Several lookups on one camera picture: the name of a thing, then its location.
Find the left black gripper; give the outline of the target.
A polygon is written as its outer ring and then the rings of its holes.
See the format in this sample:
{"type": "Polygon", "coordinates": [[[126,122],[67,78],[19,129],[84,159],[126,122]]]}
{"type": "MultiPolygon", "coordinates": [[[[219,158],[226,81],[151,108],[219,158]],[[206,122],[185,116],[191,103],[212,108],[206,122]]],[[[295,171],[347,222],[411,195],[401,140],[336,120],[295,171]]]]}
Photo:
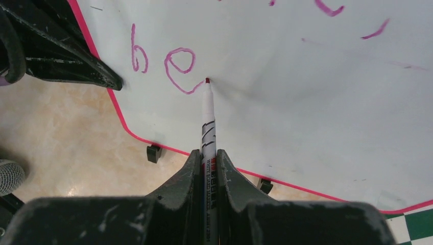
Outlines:
{"type": "Polygon", "coordinates": [[[24,74],[120,91],[122,78],[94,56],[68,1],[1,1],[1,83],[24,74]]]}

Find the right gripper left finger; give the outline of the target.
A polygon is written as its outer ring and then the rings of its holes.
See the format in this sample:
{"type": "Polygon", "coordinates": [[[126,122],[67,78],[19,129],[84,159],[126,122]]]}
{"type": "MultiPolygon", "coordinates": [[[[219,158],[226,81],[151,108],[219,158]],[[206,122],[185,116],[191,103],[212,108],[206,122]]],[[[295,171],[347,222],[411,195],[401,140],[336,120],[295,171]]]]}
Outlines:
{"type": "Polygon", "coordinates": [[[172,177],[147,194],[153,201],[145,244],[201,244],[201,155],[193,150],[172,177]]]}

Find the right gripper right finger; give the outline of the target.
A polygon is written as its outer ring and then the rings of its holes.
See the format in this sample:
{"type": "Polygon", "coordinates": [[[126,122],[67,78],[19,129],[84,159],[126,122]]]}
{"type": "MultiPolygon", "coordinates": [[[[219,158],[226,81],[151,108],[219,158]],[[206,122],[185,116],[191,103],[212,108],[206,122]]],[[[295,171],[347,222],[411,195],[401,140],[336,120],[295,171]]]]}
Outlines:
{"type": "Polygon", "coordinates": [[[256,206],[274,199],[259,190],[233,165],[225,150],[217,150],[218,226],[221,244],[263,244],[256,206]]]}

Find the pink framed whiteboard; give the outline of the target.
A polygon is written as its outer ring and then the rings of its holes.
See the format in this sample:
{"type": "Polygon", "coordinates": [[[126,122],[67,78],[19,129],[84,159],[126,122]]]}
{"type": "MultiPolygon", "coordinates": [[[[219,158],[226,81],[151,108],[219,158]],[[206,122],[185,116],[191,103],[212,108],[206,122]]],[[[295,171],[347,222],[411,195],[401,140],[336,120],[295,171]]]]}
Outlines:
{"type": "Polygon", "coordinates": [[[134,138],[387,212],[432,204],[432,1],[70,1],[134,138]]]}

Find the magenta whiteboard marker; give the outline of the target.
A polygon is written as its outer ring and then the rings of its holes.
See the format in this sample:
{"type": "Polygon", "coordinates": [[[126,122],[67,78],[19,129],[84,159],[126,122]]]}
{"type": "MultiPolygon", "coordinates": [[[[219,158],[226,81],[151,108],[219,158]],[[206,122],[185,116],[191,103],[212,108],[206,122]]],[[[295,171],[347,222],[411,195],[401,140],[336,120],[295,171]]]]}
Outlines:
{"type": "Polygon", "coordinates": [[[203,243],[219,244],[218,185],[214,99],[210,79],[205,79],[202,105],[201,161],[203,169],[203,243]]]}

